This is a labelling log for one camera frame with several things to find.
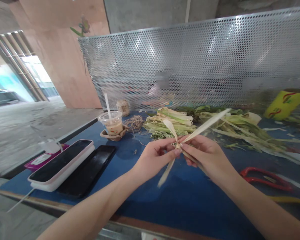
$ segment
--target yellow container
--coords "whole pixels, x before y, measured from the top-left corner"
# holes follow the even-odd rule
[[[300,89],[289,88],[281,91],[263,114],[266,118],[282,120],[300,104]]]

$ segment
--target plywood panel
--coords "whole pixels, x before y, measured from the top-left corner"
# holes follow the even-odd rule
[[[77,36],[82,14],[92,35],[109,34],[102,0],[20,0],[9,4],[29,43],[69,108],[101,108]]]

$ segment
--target perforated metal panel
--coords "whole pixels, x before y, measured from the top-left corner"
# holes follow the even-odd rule
[[[300,8],[79,43],[105,108],[212,105],[265,109],[284,88],[300,88]]]

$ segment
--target left hand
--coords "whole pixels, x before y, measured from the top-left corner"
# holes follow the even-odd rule
[[[181,149],[175,149],[171,145],[174,142],[175,138],[149,142],[131,171],[144,182],[154,177],[161,168],[181,154]]]

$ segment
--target ball of twine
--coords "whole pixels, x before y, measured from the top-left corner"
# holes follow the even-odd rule
[[[142,116],[137,115],[123,121],[122,124],[128,127],[128,132],[135,133],[140,131],[143,124],[143,119]]]

